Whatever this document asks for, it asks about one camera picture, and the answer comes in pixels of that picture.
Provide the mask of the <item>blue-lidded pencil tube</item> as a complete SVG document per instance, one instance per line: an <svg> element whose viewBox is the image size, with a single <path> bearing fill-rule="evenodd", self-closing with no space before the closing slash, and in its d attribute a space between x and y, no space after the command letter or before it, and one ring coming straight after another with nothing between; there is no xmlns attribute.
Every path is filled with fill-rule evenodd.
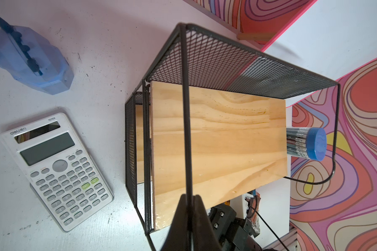
<svg viewBox="0 0 377 251"><path fill-rule="evenodd" d="M324 128L287 127L287 154L313 161L322 161L327 151Z"/></svg>

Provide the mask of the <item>blue translucent pen holder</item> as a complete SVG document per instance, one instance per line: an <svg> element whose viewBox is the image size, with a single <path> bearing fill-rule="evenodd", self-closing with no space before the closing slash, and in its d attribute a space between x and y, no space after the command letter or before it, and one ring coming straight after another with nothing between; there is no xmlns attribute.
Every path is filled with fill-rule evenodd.
<svg viewBox="0 0 377 251"><path fill-rule="evenodd" d="M1 17L0 68L16 81L50 95L69 90L74 78L66 58L49 40Z"/></svg>

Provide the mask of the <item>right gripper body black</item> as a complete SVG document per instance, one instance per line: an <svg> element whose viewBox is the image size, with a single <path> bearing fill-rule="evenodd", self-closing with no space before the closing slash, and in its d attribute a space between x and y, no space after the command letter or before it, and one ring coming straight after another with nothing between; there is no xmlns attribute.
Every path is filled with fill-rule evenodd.
<svg viewBox="0 0 377 251"><path fill-rule="evenodd" d="M260 251L253 239L255 231L249 219L236 217L236 211L225 204L210 209L208 218L223 251Z"/></svg>

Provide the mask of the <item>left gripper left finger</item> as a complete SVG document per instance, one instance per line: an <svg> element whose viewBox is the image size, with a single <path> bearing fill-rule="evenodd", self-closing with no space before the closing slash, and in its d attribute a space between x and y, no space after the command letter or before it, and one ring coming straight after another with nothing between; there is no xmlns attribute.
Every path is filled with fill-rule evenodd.
<svg viewBox="0 0 377 251"><path fill-rule="evenodd" d="M181 195L162 251L188 251L188 214L186 194Z"/></svg>

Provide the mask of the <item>white board pink frame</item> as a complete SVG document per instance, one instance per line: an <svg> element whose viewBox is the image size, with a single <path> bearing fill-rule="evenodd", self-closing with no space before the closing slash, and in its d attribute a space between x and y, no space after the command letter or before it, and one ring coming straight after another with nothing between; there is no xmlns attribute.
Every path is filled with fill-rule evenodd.
<svg viewBox="0 0 377 251"><path fill-rule="evenodd" d="M377 59L377 1L312 1L261 51L337 80Z"/></svg>

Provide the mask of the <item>orange black tea bag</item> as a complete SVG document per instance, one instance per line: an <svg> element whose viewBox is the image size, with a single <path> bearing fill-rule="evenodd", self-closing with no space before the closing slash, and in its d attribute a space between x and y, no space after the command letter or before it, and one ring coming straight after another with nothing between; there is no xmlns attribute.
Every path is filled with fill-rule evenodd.
<svg viewBox="0 0 377 251"><path fill-rule="evenodd" d="M259 217L258 217L258 211L259 211L259 202L260 202L260 195L258 192L255 192L252 203L251 203L251 213L250 213L250 219L252 221L252 227L256 233L256 235L260 234L260 223L259 223Z"/></svg>

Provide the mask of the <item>white scientific calculator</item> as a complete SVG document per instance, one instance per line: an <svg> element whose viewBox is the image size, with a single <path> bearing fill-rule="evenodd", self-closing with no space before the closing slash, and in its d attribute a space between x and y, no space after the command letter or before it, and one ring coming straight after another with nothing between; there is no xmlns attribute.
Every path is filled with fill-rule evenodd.
<svg viewBox="0 0 377 251"><path fill-rule="evenodd" d="M114 200L68 116L57 113L1 134L32 191L64 232Z"/></svg>

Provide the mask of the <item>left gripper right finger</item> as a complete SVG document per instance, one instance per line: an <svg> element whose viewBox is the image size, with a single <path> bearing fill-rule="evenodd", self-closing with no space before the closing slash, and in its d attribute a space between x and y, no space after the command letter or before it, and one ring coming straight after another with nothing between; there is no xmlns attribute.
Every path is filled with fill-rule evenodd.
<svg viewBox="0 0 377 251"><path fill-rule="evenodd" d="M194 251L221 250L203 200L199 195L195 195L193 199L192 236Z"/></svg>

